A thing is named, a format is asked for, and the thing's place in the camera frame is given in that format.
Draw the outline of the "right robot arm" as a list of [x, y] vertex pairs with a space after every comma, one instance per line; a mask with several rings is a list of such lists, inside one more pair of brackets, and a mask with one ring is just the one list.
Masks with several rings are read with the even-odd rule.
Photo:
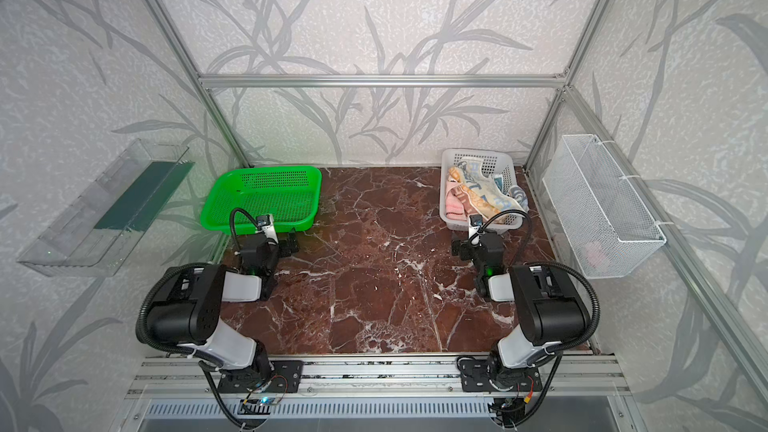
[[601, 316], [597, 294], [580, 272], [558, 262], [507, 266], [504, 252], [495, 233], [451, 237], [451, 254], [476, 271], [480, 297], [515, 306], [517, 326], [496, 343], [487, 362], [489, 376], [497, 381], [586, 343]]

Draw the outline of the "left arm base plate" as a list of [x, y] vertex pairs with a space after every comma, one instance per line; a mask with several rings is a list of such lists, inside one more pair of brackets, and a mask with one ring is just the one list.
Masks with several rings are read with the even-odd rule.
[[217, 391], [234, 393], [297, 393], [302, 377], [304, 362], [301, 360], [271, 361], [264, 371], [242, 369], [224, 371], [219, 379]]

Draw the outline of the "cream lettered towel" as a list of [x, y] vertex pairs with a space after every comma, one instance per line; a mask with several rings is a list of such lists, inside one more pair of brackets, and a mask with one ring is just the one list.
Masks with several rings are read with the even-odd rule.
[[494, 178], [485, 175], [482, 166], [481, 158], [463, 157], [458, 165], [448, 169], [448, 181], [459, 183], [454, 192], [466, 204], [472, 204], [475, 214], [490, 219], [505, 210], [529, 211], [528, 205], [505, 194]]

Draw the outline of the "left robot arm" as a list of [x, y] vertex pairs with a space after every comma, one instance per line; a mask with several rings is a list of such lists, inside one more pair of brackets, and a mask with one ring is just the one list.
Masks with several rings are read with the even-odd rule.
[[153, 349], [197, 358], [230, 376], [266, 381], [274, 375], [265, 346], [221, 318], [224, 303], [268, 300], [279, 260], [299, 251], [296, 232], [247, 236], [240, 266], [190, 263], [169, 268], [150, 289], [136, 321], [137, 339]]

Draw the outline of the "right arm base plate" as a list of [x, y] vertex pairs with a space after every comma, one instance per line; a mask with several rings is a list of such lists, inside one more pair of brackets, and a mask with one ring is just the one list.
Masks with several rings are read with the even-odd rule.
[[495, 355], [459, 356], [456, 359], [464, 392], [515, 392], [532, 394], [543, 390], [536, 367], [508, 368]]

